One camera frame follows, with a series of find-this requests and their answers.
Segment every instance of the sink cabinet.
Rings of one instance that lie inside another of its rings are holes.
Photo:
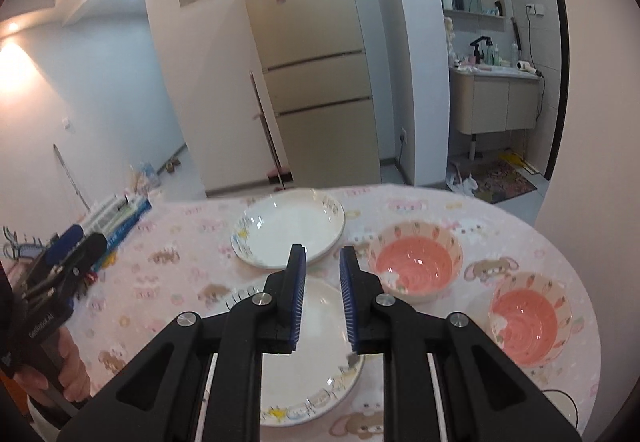
[[[534,128],[539,79],[450,73],[451,118],[465,135]]]

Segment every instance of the pink tablecloth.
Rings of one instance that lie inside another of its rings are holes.
[[[337,288],[340,247],[355,245],[361,267],[367,268],[364,254],[369,239],[390,225],[414,219],[450,229],[462,244],[464,268],[481,260],[511,258],[511,270],[539,272],[564,284],[574,318],[572,335],[555,361],[527,374],[542,390],[570,395],[578,408],[578,430],[584,430],[600,378],[598,326],[580,278],[553,245],[497,207],[449,192],[383,185],[329,193],[342,203],[346,226],[332,252],[308,273]],[[264,275],[241,262],[229,241],[230,226],[254,201],[161,204],[143,217],[68,322],[92,378],[93,393],[180,312],[193,310],[206,316],[221,296]],[[473,276],[473,270],[467,274]],[[497,279],[468,279],[461,274],[443,296],[417,306],[418,310],[440,317],[465,311],[484,326]],[[262,438],[329,441],[349,434],[349,426],[364,423],[371,442],[382,440],[378,426],[382,403],[382,363],[380,358],[368,358],[353,393],[337,408],[297,427],[264,428]]]

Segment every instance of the carrot pattern bowl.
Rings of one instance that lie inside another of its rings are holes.
[[[489,308],[490,335],[523,368],[555,359],[569,340],[571,306],[564,288],[541,274],[507,276]]]
[[[440,225],[403,222],[370,242],[368,260],[385,292],[420,303],[437,298],[458,277],[462,246]]]

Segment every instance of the bath mat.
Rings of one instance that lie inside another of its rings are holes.
[[[503,160],[495,160],[485,164],[461,170],[463,178],[471,176],[478,182],[474,191],[476,198],[497,204],[511,198],[519,197],[536,190],[536,187]]]

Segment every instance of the refrigerator drawer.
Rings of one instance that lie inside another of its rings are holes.
[[[283,115],[276,121],[296,186],[380,183],[371,99]]]
[[[276,113],[371,96],[365,54],[349,54],[272,70],[264,75]]]

